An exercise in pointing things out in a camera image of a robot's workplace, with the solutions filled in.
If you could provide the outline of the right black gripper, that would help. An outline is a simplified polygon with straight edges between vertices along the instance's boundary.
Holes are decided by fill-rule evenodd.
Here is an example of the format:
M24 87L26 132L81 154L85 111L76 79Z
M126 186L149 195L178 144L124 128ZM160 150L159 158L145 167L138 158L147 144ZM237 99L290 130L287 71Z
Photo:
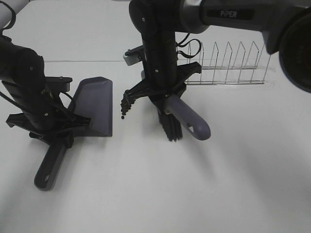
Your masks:
M152 44L145 43L144 53L146 62L143 63L144 78L134 87L125 90L125 93L135 99L149 97L157 109L158 114L170 114L164 109L167 96L159 95L168 92L174 84L177 74L182 74L185 82L193 74L200 74L202 66L198 62L178 65L178 54L190 57L183 51L177 50L176 43Z

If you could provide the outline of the right grey black robot arm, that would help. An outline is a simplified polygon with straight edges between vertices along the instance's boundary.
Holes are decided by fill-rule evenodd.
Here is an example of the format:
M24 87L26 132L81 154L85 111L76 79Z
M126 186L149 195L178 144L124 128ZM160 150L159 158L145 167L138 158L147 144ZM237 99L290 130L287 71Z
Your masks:
M311 3L308 0L132 0L129 14L143 44L126 55L143 63L145 78L126 90L121 112L149 97L160 112L164 100L181 94L185 80L202 68L178 65L177 32L199 34L209 26L262 33L268 54L279 54L285 76L298 88L311 90Z

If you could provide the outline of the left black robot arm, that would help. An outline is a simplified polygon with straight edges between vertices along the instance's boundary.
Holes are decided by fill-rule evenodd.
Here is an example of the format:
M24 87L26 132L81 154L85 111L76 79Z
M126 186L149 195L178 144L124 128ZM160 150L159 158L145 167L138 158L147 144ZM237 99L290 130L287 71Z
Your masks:
M69 95L70 77L50 77L44 73L44 59L33 49L18 46L0 35L0 82L9 95L1 97L21 110L10 114L6 124L29 132L29 136L49 145L71 148L74 132L85 129L90 118L74 113L76 101Z

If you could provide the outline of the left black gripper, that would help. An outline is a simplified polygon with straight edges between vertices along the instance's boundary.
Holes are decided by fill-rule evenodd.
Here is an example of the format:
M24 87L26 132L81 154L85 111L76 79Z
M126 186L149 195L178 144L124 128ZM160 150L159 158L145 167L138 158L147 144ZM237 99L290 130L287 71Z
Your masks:
M48 101L47 104L52 108L49 113L30 113L24 110L20 114L10 114L6 123L9 127L19 127L29 131L31 138L43 141L52 141L60 137L65 148L72 148L74 135L80 131L88 129L91 119L74 113L77 110L77 101L68 93L63 92L70 100L68 108L62 102Z

